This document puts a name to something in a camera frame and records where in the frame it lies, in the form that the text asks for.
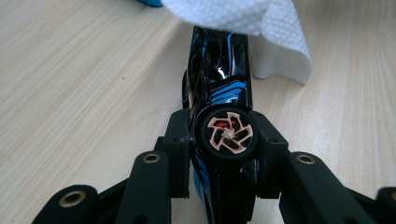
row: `wheel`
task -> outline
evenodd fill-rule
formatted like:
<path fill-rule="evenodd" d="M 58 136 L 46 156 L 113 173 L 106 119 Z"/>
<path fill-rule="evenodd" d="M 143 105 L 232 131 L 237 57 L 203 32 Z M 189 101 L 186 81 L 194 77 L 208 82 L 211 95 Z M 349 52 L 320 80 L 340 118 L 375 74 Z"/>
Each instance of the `wheel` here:
<path fill-rule="evenodd" d="M 243 110 L 217 108 L 199 125 L 199 143 L 208 157 L 221 161 L 247 161 L 257 145 L 257 128 Z"/>

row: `copper wheel rim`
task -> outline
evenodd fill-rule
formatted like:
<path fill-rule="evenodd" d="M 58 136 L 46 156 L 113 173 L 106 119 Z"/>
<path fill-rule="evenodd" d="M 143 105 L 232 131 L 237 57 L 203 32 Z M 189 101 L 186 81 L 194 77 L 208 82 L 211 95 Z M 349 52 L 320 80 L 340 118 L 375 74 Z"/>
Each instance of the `copper wheel rim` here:
<path fill-rule="evenodd" d="M 253 137 L 251 125 L 235 112 L 225 112 L 226 116 L 215 116 L 207 124 L 209 143 L 215 150 L 223 148 L 239 154 L 250 145 Z"/>

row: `screw hole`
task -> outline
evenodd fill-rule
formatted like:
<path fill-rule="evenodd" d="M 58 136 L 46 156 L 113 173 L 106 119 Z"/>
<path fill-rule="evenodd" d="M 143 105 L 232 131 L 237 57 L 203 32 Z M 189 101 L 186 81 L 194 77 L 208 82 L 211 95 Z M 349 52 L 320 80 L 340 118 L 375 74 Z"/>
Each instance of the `screw hole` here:
<path fill-rule="evenodd" d="M 297 156 L 297 160 L 300 161 L 300 162 L 302 162 L 302 163 L 309 164 L 309 165 L 315 163 L 314 158 L 312 158 L 312 157 L 310 157 L 310 156 L 308 156 L 308 155 L 304 155 L 304 154 L 298 155 L 298 156 Z"/>
<path fill-rule="evenodd" d="M 160 160 L 160 155 L 158 154 L 148 154 L 143 158 L 143 161 L 146 163 L 154 163 Z"/>
<path fill-rule="evenodd" d="M 87 194 L 82 190 L 74 190 L 66 193 L 61 200 L 59 205 L 61 207 L 73 207 L 84 201 Z"/>

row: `black toy car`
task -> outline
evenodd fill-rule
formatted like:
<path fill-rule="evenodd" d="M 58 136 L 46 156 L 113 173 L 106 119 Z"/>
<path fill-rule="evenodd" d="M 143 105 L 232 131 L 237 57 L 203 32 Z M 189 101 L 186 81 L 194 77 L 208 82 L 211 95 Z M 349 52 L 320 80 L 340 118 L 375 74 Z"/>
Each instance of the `black toy car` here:
<path fill-rule="evenodd" d="M 248 114 L 248 38 L 194 27 L 182 100 L 191 109 L 191 161 L 207 222 L 246 223 L 256 197 L 259 138 Z"/>

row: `white tissue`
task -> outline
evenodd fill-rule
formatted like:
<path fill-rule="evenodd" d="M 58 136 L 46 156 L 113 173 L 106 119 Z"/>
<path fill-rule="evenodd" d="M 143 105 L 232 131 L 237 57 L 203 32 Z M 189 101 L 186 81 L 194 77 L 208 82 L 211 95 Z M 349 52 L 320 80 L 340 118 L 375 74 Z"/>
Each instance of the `white tissue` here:
<path fill-rule="evenodd" d="M 291 0 L 162 0 L 194 25 L 249 37 L 255 77 L 279 75 L 306 83 L 312 69 L 303 30 Z"/>

